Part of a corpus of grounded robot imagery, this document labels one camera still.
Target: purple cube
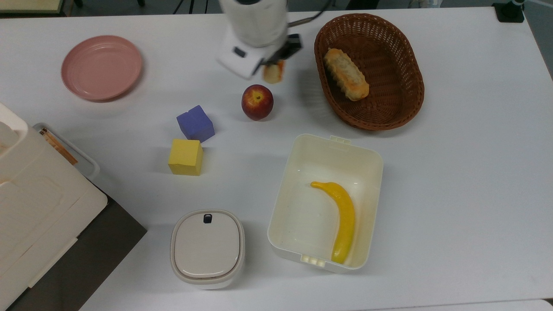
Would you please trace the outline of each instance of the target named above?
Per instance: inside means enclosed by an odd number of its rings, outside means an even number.
[[[188,139],[203,143],[215,135],[213,123],[199,105],[178,116],[176,120],[179,123],[180,130]]]

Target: table surface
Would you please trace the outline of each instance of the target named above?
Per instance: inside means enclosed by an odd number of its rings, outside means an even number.
[[[293,30],[304,48],[286,64],[264,122],[240,108],[242,80],[215,61],[223,15],[0,19],[0,102],[46,122],[102,168],[95,183],[149,231],[83,310],[355,310],[553,297],[553,82],[526,22],[493,8],[371,11],[409,38],[425,101],[407,125],[366,132],[341,122],[317,75],[326,12]],[[309,13],[290,13],[290,20]],[[60,35],[59,29],[72,29]],[[101,34],[133,42],[137,86],[110,103],[84,101],[60,78],[65,55]],[[216,134],[199,177],[172,175],[175,117],[201,105]],[[296,136],[335,135],[384,159],[367,264],[333,274],[278,257],[267,227]],[[226,209],[246,231],[242,277],[201,291],[169,263],[173,226]]]
[[[456,305],[438,305],[434,307],[402,308],[401,311],[550,311],[551,304],[544,300],[523,300],[510,302],[490,302]]]

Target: yellow banana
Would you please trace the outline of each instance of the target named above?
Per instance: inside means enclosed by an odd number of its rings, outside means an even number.
[[[340,226],[332,249],[332,261],[344,263],[349,254],[355,232],[355,209],[348,192],[337,183],[312,182],[313,188],[321,189],[334,199],[340,213]]]

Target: pink plate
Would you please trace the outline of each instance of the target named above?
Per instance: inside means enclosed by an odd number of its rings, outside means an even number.
[[[140,52],[115,35],[86,39],[75,46],[61,66],[61,79],[73,94],[102,101],[129,90],[142,69]]]

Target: cable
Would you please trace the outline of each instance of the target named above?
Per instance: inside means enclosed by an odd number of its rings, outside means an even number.
[[[315,14],[315,15],[312,16],[312,17],[308,17],[308,18],[296,20],[295,22],[290,22],[290,23],[288,23],[288,28],[294,27],[294,26],[298,26],[298,25],[302,25],[302,24],[305,24],[305,23],[308,23],[308,22],[314,20],[315,18],[319,17],[324,11],[326,11],[326,9],[328,9],[328,7],[330,6],[330,3],[331,3],[331,2],[332,2],[332,0],[327,0],[327,2],[325,3],[325,6],[323,6],[323,8],[321,9],[321,11],[318,12],[317,14]]]

